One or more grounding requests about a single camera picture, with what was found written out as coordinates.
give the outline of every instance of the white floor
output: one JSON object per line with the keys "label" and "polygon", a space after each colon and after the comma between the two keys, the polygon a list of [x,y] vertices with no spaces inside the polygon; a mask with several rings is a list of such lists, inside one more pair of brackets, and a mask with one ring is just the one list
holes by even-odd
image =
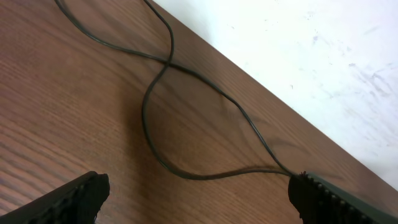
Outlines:
{"label": "white floor", "polygon": [[155,2],[398,190],[398,1]]}

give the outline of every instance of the black object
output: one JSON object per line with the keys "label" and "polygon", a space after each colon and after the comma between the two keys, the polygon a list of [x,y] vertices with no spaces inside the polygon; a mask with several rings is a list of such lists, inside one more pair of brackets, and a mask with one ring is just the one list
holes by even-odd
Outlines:
{"label": "black object", "polygon": [[0,223],[92,224],[108,196],[108,175],[91,171],[1,216]]}
{"label": "black object", "polygon": [[315,174],[293,175],[289,200],[304,224],[397,224],[386,214]]}

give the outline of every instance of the wooden table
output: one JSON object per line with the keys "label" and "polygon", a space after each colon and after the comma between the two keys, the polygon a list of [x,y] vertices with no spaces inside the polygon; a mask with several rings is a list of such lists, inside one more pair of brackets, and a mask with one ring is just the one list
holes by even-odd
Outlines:
{"label": "wooden table", "polygon": [[[167,29],[142,1],[66,3],[101,38],[167,56]],[[174,30],[174,62],[241,103],[287,167],[314,171],[398,214],[398,192],[157,9]],[[51,0],[6,0],[0,16],[0,214],[95,170],[111,182],[98,223],[301,223],[284,176],[199,182],[172,175],[154,159],[141,101],[161,63],[97,44]],[[275,166],[235,106],[174,69],[151,96],[149,125],[162,153],[190,172]]]}

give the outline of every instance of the scratched white surface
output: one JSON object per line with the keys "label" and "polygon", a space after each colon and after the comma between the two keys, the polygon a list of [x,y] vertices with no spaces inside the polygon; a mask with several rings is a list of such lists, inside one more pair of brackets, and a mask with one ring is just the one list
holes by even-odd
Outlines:
{"label": "scratched white surface", "polygon": [[398,190],[398,1],[155,2]]}

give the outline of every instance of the thin black cord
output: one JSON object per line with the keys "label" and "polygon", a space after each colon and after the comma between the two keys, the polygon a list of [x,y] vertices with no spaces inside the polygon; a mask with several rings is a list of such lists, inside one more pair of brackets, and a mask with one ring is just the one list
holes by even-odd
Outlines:
{"label": "thin black cord", "polygon": [[[283,164],[281,164],[279,162],[279,160],[276,158],[274,153],[271,151],[271,148],[268,146],[268,144],[266,143],[264,138],[261,136],[259,130],[256,128],[254,123],[251,121],[249,115],[243,110],[243,108],[241,107],[241,105],[239,105],[238,102],[236,102],[232,97],[230,97],[225,92],[223,92],[220,88],[218,88],[213,82],[211,82],[206,77],[200,75],[197,72],[194,72],[193,70],[185,68],[185,67],[183,67],[181,65],[177,65],[175,63],[172,63],[173,54],[174,54],[174,35],[173,35],[173,30],[170,27],[170,25],[166,22],[166,20],[148,2],[148,0],[144,0],[144,2],[150,7],[150,9],[155,13],[155,15],[165,24],[165,26],[167,27],[167,29],[169,30],[169,33],[170,33],[171,49],[170,49],[169,57],[167,59],[163,59],[163,58],[159,58],[159,57],[156,57],[156,56],[153,56],[153,55],[145,54],[143,52],[139,52],[139,51],[136,51],[136,50],[131,50],[131,49],[126,49],[124,47],[119,47],[119,46],[113,45],[113,44],[111,44],[109,42],[106,42],[104,40],[99,39],[97,36],[95,36],[90,31],[88,31],[87,29],[84,28],[84,26],[67,10],[67,8],[65,6],[63,6],[63,4],[61,3],[61,0],[54,0],[54,1],[55,1],[55,3],[57,3],[58,7],[66,15],[66,17],[73,23],[73,25],[75,25],[82,33],[87,35],[89,38],[97,41],[98,43],[100,43],[102,45],[110,47],[112,49],[120,50],[120,51],[125,52],[125,53],[138,55],[138,56],[141,56],[141,57],[149,58],[149,59],[156,60],[158,62],[164,63],[163,68],[156,75],[156,77],[153,79],[153,81],[149,84],[148,89],[145,92],[144,99],[142,101],[142,108],[141,108],[141,116],[142,117],[141,117],[141,119],[142,119],[142,127],[144,129],[144,134],[145,134],[145,137],[147,139],[147,142],[149,144],[149,147],[150,147],[153,155],[171,173],[173,173],[173,174],[175,174],[175,175],[177,175],[177,176],[179,176],[181,178],[190,179],[190,180],[215,180],[215,179],[222,179],[222,178],[226,178],[226,177],[232,177],[232,176],[242,175],[242,174],[250,174],[250,173],[255,173],[255,172],[284,174],[284,175],[287,175],[287,176],[292,176],[294,174],[292,171],[288,170],[288,168],[286,168]],[[162,78],[162,76],[164,75],[164,73],[166,72],[166,70],[169,67],[176,68],[176,69],[178,69],[180,71],[183,71],[185,73],[188,73],[188,74],[194,76],[195,78],[199,79],[200,81],[202,81],[202,82],[206,83],[207,85],[211,86],[212,89],[216,90],[219,94],[223,95],[225,98],[227,98],[229,101],[231,101],[235,106],[237,106],[238,109],[242,112],[244,118],[248,121],[248,123],[250,124],[250,126],[252,127],[254,132],[256,133],[257,137],[260,139],[260,142],[262,143],[262,145],[265,147],[267,152],[270,154],[270,156],[273,158],[273,160],[278,164],[278,166],[283,171],[282,170],[269,170],[269,169],[244,169],[244,170],[235,170],[235,171],[230,171],[230,172],[224,172],[224,173],[220,173],[220,174],[198,175],[198,174],[191,174],[191,173],[186,172],[184,170],[180,170],[180,169],[168,164],[162,158],[162,156],[159,154],[159,152],[158,152],[157,148],[155,147],[155,144],[154,144],[154,142],[152,140],[152,137],[149,134],[149,129],[148,129],[148,125],[147,125],[147,117],[146,117],[147,113],[146,113],[146,111],[147,111],[147,104],[148,104],[148,101],[149,101],[150,93],[152,92],[152,90],[153,90],[154,86],[156,85],[156,83]]]}

